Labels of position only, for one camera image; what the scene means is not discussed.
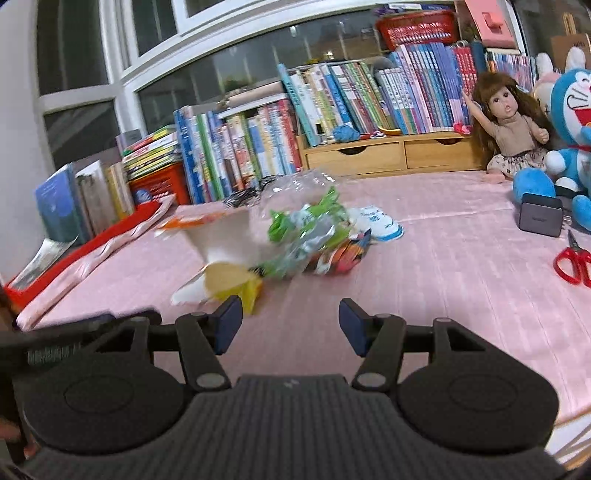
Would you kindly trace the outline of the white orange macaron box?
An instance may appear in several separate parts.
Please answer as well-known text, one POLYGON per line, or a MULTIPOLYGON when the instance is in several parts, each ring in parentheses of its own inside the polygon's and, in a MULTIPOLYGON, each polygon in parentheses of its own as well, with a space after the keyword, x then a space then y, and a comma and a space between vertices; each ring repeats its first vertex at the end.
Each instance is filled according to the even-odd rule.
POLYGON ((256 236, 245 207, 190 215, 181 212, 156 227, 158 236, 183 235, 197 249, 204 265, 171 296, 173 305, 197 305, 218 301, 205 290, 204 269, 214 262, 228 262, 254 269, 276 253, 269 241, 256 236))

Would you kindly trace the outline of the stacked books on crate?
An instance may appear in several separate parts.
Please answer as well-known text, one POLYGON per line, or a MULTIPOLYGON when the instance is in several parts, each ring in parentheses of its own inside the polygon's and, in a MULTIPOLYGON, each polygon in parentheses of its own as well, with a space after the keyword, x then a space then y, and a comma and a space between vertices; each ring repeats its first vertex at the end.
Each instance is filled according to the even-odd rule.
POLYGON ((128 181, 137 180, 181 161, 177 129, 167 125, 129 146, 122 154, 128 181))

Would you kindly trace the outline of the pink box on books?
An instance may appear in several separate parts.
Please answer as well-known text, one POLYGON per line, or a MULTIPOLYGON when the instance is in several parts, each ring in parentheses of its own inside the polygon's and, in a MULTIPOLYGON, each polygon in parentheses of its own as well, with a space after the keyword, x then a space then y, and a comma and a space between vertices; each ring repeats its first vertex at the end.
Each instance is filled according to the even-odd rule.
POLYGON ((485 47, 517 47, 504 1, 466 0, 465 3, 485 47))

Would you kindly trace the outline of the yellow snack wrapper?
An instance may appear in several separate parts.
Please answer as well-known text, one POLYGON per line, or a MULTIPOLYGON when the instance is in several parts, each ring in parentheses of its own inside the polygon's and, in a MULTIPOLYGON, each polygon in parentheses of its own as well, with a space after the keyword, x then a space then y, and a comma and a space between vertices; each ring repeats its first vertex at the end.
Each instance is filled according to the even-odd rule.
POLYGON ((242 300, 243 313, 250 315, 263 288, 263 280, 245 266, 214 262, 204 269, 204 285, 208 295, 221 302, 230 296, 238 296, 242 300))

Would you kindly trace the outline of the orange colourful snack wrapper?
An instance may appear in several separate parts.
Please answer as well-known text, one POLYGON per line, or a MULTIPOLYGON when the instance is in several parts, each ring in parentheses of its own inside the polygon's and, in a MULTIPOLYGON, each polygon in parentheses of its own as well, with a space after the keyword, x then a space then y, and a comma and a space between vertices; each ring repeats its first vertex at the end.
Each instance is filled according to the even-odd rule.
POLYGON ((365 258, 369 248, 370 230, 367 230, 349 237, 335 249, 315 254, 304 272, 317 276, 348 274, 365 258))

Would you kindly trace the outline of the green clear plastic wrapper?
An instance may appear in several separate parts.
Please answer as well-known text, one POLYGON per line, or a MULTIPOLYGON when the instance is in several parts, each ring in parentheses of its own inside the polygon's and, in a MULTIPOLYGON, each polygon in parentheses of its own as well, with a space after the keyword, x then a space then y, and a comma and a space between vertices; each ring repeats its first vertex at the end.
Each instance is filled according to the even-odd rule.
POLYGON ((256 266, 259 276, 283 279, 304 271, 315 254, 335 249, 349 239, 352 224, 334 186, 318 202, 298 210, 270 210, 267 239, 280 253, 256 266))

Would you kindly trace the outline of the black eyeglasses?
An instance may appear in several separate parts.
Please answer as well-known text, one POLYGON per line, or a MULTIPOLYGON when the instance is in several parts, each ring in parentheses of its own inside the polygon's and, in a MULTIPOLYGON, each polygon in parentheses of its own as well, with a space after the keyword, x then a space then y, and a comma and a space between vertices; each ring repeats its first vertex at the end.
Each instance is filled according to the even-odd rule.
POLYGON ((242 191, 232 193, 228 196, 228 198, 224 199, 223 203, 225 206, 231 208, 249 206, 253 202, 259 200, 259 197, 262 196, 264 189, 266 189, 267 186, 273 184, 276 179, 276 175, 263 177, 263 179, 261 179, 256 186, 249 186, 242 191))

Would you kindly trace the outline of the red crate left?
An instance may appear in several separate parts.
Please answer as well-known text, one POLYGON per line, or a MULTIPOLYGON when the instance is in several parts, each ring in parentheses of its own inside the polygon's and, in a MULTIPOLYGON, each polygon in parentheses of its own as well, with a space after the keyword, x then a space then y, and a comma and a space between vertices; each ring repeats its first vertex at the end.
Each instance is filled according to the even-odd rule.
POLYGON ((174 195, 179 205, 191 203, 184 168, 180 162, 130 181, 129 188, 136 205, 169 195, 174 195))

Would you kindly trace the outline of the clear plastic bag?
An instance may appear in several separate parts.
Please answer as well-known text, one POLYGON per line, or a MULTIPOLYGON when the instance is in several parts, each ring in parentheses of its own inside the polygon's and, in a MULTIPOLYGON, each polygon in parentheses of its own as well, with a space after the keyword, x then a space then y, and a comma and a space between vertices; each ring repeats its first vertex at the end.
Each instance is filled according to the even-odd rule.
POLYGON ((300 210, 304 205, 322 200, 331 189, 338 190, 341 181, 324 170, 312 169, 280 176, 259 193, 256 211, 262 219, 273 212, 300 210))

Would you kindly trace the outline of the red pink folded cloth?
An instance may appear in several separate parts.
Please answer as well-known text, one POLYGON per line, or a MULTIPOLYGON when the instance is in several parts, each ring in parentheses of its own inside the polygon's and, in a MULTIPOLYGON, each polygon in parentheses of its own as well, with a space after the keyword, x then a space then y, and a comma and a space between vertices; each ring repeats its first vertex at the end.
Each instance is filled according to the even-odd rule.
POLYGON ((16 326, 32 330, 43 316, 99 265, 122 247, 140 238, 176 203, 174 194, 140 204, 137 210, 91 241, 57 261, 22 292, 6 286, 8 299, 19 311, 16 326))

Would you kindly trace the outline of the book row on table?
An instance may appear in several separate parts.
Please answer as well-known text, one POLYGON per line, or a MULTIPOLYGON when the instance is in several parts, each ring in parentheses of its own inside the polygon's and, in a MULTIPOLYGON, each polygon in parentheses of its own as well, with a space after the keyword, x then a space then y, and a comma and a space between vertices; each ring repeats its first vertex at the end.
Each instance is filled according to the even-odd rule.
POLYGON ((183 106, 173 112, 190 201, 221 201, 301 171, 297 120, 284 93, 221 112, 183 106))

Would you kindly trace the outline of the wooden drawer organizer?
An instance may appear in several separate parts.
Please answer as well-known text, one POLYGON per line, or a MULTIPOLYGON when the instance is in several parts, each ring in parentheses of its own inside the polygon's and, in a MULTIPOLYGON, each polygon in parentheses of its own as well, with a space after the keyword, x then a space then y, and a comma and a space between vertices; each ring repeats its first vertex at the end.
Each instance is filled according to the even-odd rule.
POLYGON ((383 177, 411 173, 483 170, 487 162, 469 136, 454 132, 387 136, 311 147, 297 136, 305 169, 332 176, 383 177))

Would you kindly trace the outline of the large blue book left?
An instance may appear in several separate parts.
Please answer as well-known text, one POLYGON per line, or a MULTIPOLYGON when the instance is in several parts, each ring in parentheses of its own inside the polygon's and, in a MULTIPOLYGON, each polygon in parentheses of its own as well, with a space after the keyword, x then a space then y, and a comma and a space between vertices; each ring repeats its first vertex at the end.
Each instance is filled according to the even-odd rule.
POLYGON ((78 246, 91 239, 71 164, 54 172, 36 188, 34 194, 49 239, 73 242, 78 246))

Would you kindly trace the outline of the dark grey speaker box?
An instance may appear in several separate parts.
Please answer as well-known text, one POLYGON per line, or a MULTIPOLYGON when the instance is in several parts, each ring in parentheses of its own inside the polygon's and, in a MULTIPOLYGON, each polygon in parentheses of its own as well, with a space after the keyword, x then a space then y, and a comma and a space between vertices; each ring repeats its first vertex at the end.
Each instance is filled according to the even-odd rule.
POLYGON ((563 225, 563 206, 558 198, 526 193, 523 195, 518 228, 528 233, 557 238, 563 225))

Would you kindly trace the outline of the blue yarn ball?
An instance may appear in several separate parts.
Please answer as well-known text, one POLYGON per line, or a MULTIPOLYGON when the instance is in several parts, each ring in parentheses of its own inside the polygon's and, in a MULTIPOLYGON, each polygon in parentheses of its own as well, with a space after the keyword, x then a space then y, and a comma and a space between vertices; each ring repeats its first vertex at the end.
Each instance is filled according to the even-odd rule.
POLYGON ((359 141, 361 135, 355 128, 349 125, 339 125, 332 130, 335 142, 338 143, 351 143, 359 141))

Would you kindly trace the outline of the blue Doraemon plush sitting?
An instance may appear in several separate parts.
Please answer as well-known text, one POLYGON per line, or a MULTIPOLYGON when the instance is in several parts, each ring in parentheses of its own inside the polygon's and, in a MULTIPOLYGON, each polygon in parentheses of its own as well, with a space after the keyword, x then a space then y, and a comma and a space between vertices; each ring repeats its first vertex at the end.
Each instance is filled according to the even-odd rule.
POLYGON ((550 119, 565 147, 544 157, 545 169, 527 168, 513 181, 513 196, 521 203, 526 194, 571 199, 571 218, 590 230, 590 71, 570 70, 556 81, 550 119))

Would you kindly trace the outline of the brown haired doll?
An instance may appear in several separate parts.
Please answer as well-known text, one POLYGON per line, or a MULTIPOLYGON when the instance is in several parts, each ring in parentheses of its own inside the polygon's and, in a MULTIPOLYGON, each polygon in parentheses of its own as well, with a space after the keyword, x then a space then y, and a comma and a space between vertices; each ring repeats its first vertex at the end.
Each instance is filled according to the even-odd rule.
POLYGON ((502 72, 478 76, 473 92, 463 95, 475 135, 487 159, 485 179, 512 180, 524 169, 544 171, 553 127, 539 103, 502 72))

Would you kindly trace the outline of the book row on organizer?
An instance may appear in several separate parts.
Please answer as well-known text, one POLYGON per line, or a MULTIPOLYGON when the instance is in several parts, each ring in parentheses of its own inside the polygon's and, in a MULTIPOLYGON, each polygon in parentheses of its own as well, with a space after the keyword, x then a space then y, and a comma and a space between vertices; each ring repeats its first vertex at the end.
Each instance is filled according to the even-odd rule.
POLYGON ((534 58, 478 43, 407 44, 373 61, 277 66, 308 144, 337 143, 332 130, 349 125, 365 137, 455 132, 472 119, 464 94, 482 72, 502 72, 525 92, 537 81, 534 58))

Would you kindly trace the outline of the red plastic basket top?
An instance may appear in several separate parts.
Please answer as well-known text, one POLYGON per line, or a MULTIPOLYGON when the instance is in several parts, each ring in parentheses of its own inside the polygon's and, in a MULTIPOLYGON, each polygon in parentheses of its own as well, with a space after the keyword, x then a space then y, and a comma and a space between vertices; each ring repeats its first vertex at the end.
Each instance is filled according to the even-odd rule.
POLYGON ((456 14, 451 10, 422 10, 391 15, 379 19, 376 27, 391 51, 400 45, 452 45, 460 40, 456 14))

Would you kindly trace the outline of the white rabbit plush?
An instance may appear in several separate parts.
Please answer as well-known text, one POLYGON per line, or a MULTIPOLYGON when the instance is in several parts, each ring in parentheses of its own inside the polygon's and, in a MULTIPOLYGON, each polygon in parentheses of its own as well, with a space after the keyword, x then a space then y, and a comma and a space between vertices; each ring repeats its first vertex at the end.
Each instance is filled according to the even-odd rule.
MULTIPOLYGON (((579 46, 571 47, 566 57, 566 70, 584 68, 585 64, 584 51, 579 46)), ((539 53, 536 56, 536 67, 538 79, 533 86, 531 95, 538 102, 543 113, 550 117, 552 90, 561 73, 554 69, 552 60, 547 53, 539 53)))

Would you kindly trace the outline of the red handled scissors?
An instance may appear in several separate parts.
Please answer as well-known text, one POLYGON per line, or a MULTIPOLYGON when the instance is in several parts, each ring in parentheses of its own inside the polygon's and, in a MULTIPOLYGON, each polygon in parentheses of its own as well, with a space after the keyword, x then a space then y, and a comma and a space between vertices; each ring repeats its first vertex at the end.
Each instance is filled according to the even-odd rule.
POLYGON ((572 231, 567 234, 568 247, 562 250, 553 261, 553 268, 557 275, 572 285, 582 284, 589 288, 590 281, 590 252, 582 248, 572 231))

